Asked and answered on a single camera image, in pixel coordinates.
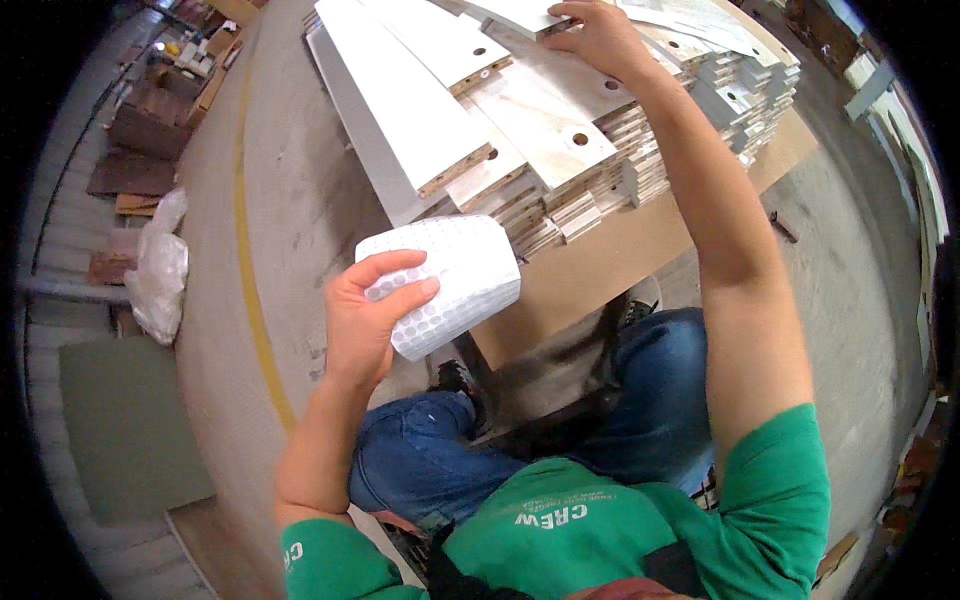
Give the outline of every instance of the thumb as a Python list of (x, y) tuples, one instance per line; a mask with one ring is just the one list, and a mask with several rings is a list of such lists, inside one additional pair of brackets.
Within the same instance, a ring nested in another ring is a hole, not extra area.
[(430, 277), (394, 290), (390, 296), (373, 306), (385, 320), (390, 321), (390, 326), (393, 326), (409, 313), (430, 302), (439, 291), (440, 280)]
[(552, 36), (547, 36), (541, 44), (547, 50), (563, 50), (564, 52), (577, 52), (580, 43), (583, 41), (580, 33), (560, 32)]

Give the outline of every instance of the green shirt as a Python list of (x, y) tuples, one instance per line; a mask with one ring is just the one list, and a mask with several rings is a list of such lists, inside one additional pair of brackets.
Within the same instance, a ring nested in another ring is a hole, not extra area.
[[(806, 598), (827, 545), (828, 517), (823, 444), (813, 405), (805, 404), (733, 449), (715, 511), (665, 484), (625, 487), (554, 458), (507, 480), (444, 551), (465, 575), (540, 600), (643, 577), (644, 556), (686, 540), (711, 597)], [(342, 523), (295, 523), (281, 544), (294, 600), (427, 598)]]

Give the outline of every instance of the forearm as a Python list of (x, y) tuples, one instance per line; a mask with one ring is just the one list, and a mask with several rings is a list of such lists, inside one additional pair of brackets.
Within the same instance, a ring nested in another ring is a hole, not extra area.
[(704, 287), (779, 278), (777, 242), (753, 185), (693, 99), (654, 60), (640, 60), (624, 84), (657, 137)]
[(277, 518), (311, 511), (349, 522), (347, 481), (372, 388), (325, 378), (310, 397), (276, 470)]

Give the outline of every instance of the sneaker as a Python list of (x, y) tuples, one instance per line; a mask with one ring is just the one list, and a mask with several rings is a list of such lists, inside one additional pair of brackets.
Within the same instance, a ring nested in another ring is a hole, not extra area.
[(473, 441), (484, 435), (493, 427), (493, 405), (490, 398), (484, 394), (480, 386), (467, 367), (464, 366), (463, 359), (453, 348), (452, 344), (444, 345), (430, 354), (431, 365), (434, 360), (443, 360), (437, 367), (435, 373), (431, 373), (435, 378), (435, 383), (430, 386), (427, 392), (454, 392), (463, 394), (469, 398), (473, 405), (473, 425), (464, 435), (468, 441)]
[(617, 322), (617, 330), (626, 329), (641, 319), (663, 310), (663, 293), (654, 276), (647, 276), (640, 283), (635, 284), (626, 291), (626, 296), (627, 305)]

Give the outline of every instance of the jeans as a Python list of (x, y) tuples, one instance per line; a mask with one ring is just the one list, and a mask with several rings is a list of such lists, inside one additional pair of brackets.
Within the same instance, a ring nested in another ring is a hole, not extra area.
[[(664, 310), (619, 333), (610, 354), (623, 396), (567, 458), (624, 485), (699, 490), (713, 464), (707, 416), (707, 334), (697, 308)], [(526, 463), (473, 450), (468, 398), (431, 392), (367, 413), (350, 471), (350, 501), (408, 531), (463, 523)]]

